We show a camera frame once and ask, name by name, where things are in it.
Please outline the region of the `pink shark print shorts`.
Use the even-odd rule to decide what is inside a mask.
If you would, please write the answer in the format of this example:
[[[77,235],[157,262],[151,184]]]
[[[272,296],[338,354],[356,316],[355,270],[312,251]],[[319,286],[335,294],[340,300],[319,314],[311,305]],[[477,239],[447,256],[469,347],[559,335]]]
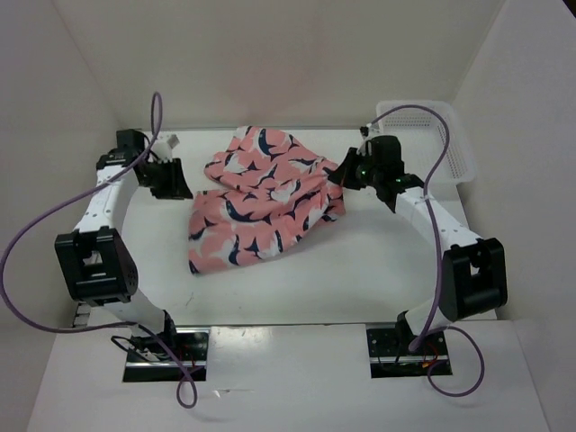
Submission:
[[[205,175],[220,185],[193,199],[188,262],[194,275],[251,266],[281,255],[311,229],[346,212],[329,181],[337,164],[292,134],[243,126],[213,155]]]

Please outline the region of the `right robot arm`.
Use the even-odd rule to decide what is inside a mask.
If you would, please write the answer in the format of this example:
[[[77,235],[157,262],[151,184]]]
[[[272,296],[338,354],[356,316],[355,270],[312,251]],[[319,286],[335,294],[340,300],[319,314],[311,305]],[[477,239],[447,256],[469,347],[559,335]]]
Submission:
[[[401,352],[414,354],[432,332],[507,303],[502,243],[466,228],[433,196],[428,179],[406,172],[397,137],[375,136],[350,148],[328,179],[350,190],[373,188],[435,250],[432,298],[397,318],[394,340]]]

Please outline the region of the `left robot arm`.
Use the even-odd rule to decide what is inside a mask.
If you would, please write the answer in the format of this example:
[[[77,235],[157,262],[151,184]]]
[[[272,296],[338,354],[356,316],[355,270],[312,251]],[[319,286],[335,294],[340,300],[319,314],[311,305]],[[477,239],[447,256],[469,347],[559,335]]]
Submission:
[[[58,262],[70,296],[110,312],[130,324],[139,350],[167,360],[180,338],[166,310],[139,288],[139,272],[121,233],[132,196],[149,189],[159,200],[192,198],[180,159],[172,151],[179,139],[161,134],[149,143],[139,130],[119,130],[116,146],[96,163],[96,188],[75,228],[55,240]]]

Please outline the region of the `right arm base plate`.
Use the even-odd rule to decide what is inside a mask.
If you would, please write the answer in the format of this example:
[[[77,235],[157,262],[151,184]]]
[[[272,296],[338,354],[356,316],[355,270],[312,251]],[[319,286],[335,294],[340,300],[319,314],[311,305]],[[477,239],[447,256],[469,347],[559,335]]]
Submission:
[[[365,329],[372,379],[452,375],[443,333],[429,336],[415,352],[400,343],[392,325]]]

